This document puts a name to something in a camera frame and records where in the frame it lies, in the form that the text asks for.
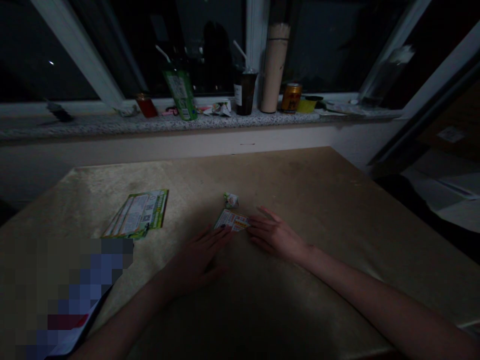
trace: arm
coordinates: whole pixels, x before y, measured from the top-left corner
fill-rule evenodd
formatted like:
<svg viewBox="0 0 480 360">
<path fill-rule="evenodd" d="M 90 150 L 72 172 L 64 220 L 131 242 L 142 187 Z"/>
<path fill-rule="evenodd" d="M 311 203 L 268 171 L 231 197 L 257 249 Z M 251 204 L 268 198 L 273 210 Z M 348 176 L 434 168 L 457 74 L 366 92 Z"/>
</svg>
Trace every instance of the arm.
<svg viewBox="0 0 480 360">
<path fill-rule="evenodd" d="M 324 281 L 412 359 L 479 359 L 469 335 L 404 293 L 306 244 L 278 215 L 251 216 L 251 240 Z"/>
<path fill-rule="evenodd" d="M 71 359 L 124 359 L 150 319 L 171 300 L 198 290 L 227 269 L 205 272 L 216 253 L 232 238 L 231 228 L 207 227 L 175 255 Z"/>
</svg>

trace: straw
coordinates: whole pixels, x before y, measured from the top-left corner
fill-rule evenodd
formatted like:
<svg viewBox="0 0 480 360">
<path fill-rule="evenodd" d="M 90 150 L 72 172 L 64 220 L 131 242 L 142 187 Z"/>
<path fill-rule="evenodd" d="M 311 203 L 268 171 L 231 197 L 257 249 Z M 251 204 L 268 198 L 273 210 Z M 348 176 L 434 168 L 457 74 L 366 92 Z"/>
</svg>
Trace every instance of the straw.
<svg viewBox="0 0 480 360">
<path fill-rule="evenodd" d="M 171 63 L 170 58 L 169 58 L 169 56 L 165 53 L 165 51 L 163 51 L 163 50 L 160 48 L 160 46 L 158 46 L 158 45 L 155 45 L 155 47 L 156 47 L 156 49 L 157 49 L 159 52 L 161 52 L 161 54 L 165 57 L 165 59 L 166 59 L 169 63 Z"/>
<path fill-rule="evenodd" d="M 233 45 L 235 45 L 235 47 L 238 49 L 240 54 L 245 58 L 245 67 L 249 69 L 250 64 L 249 64 L 249 61 L 247 60 L 247 54 L 244 53 L 244 51 L 242 50 L 242 48 L 240 47 L 240 45 L 237 43 L 236 40 L 233 40 Z"/>
</svg>

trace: forearm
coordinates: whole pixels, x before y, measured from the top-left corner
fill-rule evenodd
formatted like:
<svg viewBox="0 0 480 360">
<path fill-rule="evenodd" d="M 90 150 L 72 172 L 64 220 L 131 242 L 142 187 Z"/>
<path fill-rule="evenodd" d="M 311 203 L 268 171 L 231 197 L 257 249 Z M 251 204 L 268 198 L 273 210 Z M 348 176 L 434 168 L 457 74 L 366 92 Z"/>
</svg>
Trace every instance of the forearm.
<svg viewBox="0 0 480 360">
<path fill-rule="evenodd" d="M 477 359 L 473 339 L 389 285 L 310 247 L 298 259 L 412 359 Z"/>
<path fill-rule="evenodd" d="M 124 359 L 150 319 L 170 300 L 162 291 L 159 272 L 108 322 L 88 339 L 71 359 Z"/>
</svg>

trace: orange can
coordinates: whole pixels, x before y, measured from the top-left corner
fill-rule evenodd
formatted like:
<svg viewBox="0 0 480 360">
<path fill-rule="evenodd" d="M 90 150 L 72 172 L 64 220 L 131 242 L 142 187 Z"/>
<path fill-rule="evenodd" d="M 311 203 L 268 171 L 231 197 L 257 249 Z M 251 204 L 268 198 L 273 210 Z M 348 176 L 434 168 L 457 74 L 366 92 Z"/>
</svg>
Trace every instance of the orange can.
<svg viewBox="0 0 480 360">
<path fill-rule="evenodd" d="M 285 114 L 295 114 L 302 96 L 302 85 L 296 82 L 290 82 L 286 85 L 283 99 L 281 101 L 281 111 Z"/>
</svg>

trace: dark cup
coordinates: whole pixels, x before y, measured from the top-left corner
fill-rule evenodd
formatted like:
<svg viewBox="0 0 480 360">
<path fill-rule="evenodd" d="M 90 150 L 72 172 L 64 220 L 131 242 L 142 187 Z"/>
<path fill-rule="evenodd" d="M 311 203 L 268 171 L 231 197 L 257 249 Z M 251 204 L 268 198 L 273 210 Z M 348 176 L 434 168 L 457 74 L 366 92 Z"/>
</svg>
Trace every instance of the dark cup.
<svg viewBox="0 0 480 360">
<path fill-rule="evenodd" d="M 236 113 L 250 115 L 254 101 L 255 81 L 258 72 L 254 70 L 238 71 L 233 88 L 235 90 Z"/>
</svg>

